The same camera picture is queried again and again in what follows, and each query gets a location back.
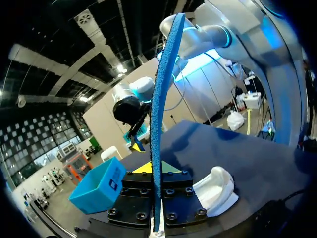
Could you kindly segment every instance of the ceiling beam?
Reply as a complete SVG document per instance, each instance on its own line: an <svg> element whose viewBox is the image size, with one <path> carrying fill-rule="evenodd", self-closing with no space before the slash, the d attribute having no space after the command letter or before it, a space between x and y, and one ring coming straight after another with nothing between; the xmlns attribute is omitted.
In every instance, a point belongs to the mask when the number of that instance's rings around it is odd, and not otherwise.
<svg viewBox="0 0 317 238"><path fill-rule="evenodd" d="M60 76L58 82L49 92L49 96L56 96L58 91L69 79L85 84L93 89L106 92L105 90L108 87L107 84L78 71L86 62L90 61L94 56L100 53L98 50L99 48L92 48L71 67L60 64L19 44L13 45L8 58L13 61L53 72L56 75Z"/></svg>
<svg viewBox="0 0 317 238"><path fill-rule="evenodd" d="M130 56L131 56L131 59L132 59L132 64L135 67L134 57L133 57L133 53L132 53L132 49L131 49L131 45L130 45L130 39L129 39L127 27L126 27L126 24L125 24L125 18L124 18L124 13L123 13L123 9L122 9L121 0L117 0L117 4L118 4L118 8L119 8L119 13L120 13L120 17L121 17L121 22L122 22L122 27L123 27L125 39L126 39L127 45L128 45L128 50L129 50L129 53L130 53Z"/></svg>
<svg viewBox="0 0 317 238"><path fill-rule="evenodd" d="M109 64L116 68L120 63L117 56L109 45L106 45L106 38L103 35L99 25L94 19L92 13L86 9L74 17L77 25L85 32L89 39L95 44L95 49L102 53Z"/></svg>

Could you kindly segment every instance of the ceiling light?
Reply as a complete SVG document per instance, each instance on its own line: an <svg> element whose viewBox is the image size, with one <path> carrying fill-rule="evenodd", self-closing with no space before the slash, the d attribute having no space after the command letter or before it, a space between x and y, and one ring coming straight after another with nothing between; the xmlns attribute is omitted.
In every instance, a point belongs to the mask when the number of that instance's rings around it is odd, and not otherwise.
<svg viewBox="0 0 317 238"><path fill-rule="evenodd" d="M118 70L120 73L126 73L126 72L127 72L127 70L126 70L121 64L119 64L119 65L117 66L117 70Z"/></svg>
<svg viewBox="0 0 317 238"><path fill-rule="evenodd" d="M87 97L80 97L79 100L83 101L85 103L88 102L88 98Z"/></svg>

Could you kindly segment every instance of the ceiling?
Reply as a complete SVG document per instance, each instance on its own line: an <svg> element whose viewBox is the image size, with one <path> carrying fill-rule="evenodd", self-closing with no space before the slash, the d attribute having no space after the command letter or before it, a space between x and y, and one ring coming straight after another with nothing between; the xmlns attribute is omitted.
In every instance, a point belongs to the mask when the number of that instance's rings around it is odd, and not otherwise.
<svg viewBox="0 0 317 238"><path fill-rule="evenodd" d="M16 32L0 79L0 108L27 103L83 105L162 50L161 21L202 0L46 0Z"/></svg>

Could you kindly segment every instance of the cable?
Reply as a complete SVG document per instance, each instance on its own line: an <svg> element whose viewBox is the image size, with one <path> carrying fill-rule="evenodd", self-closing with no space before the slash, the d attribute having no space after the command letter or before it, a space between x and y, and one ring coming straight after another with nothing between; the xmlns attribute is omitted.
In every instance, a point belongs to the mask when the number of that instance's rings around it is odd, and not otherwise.
<svg viewBox="0 0 317 238"><path fill-rule="evenodd" d="M206 52L205 52L204 54L207 55L207 56L209 56L210 58L212 58L227 74L230 75L230 77L233 77L233 76L231 75L231 73L229 73L229 72L225 69L225 67L223 67L223 65L219 63L218 60L216 60L214 57L212 57L211 55L209 55L209 54L206 53Z"/></svg>
<svg viewBox="0 0 317 238"><path fill-rule="evenodd" d="M297 192L294 192L294 193L292 193L291 195L289 195L289 196L287 196L286 198L284 198L284 199L283 199L283 202L286 202L286 201L288 201L289 199L291 199L291 198L293 198L293 197L295 197L295 196L297 196L297 195L299 195L299 194L302 194L302 193L304 193L304 192L306 192L306 191L307 191L307 189L298 190Z"/></svg>
<svg viewBox="0 0 317 238"><path fill-rule="evenodd" d="M212 123L211 123L211 121L210 121L210 118L208 117L207 111L206 111L206 109L205 109L205 107L204 107L204 105L203 105L203 103L202 103L202 101L201 101L201 99L200 99L200 96L196 93L194 87L190 84L190 82L189 82L189 80L187 79L187 77L185 77L185 78L186 78L186 80L187 80L189 86L191 86L191 88L193 89L193 92L196 94L196 97L198 98L199 104L200 104L200 106L202 106L202 108L203 108L203 110L204 110L204 112L205 112L205 114L206 114L207 120L209 121L209 124L212 125Z"/></svg>
<svg viewBox="0 0 317 238"><path fill-rule="evenodd" d="M169 109L164 109L164 111L170 111L170 110L173 110L173 109L175 109L181 102L182 102L182 100L184 99L184 96L185 96L185 80L184 80L184 76L183 76L183 73L182 73L182 71L180 70L180 73L181 73L181 75L182 75L182 78L183 78L183 85L184 85L184 92L183 92L183 94L182 94L182 97L181 97L181 99L179 100L179 102L174 106L174 107L172 107L172 108L169 108Z"/></svg>

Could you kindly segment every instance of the white container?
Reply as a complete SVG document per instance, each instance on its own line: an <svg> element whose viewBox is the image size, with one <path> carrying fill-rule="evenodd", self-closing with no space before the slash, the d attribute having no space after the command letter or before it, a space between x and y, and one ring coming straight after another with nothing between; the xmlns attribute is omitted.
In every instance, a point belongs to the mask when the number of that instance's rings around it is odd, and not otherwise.
<svg viewBox="0 0 317 238"><path fill-rule="evenodd" d="M246 94L243 98L247 108L259 109L262 105L261 93Z"/></svg>

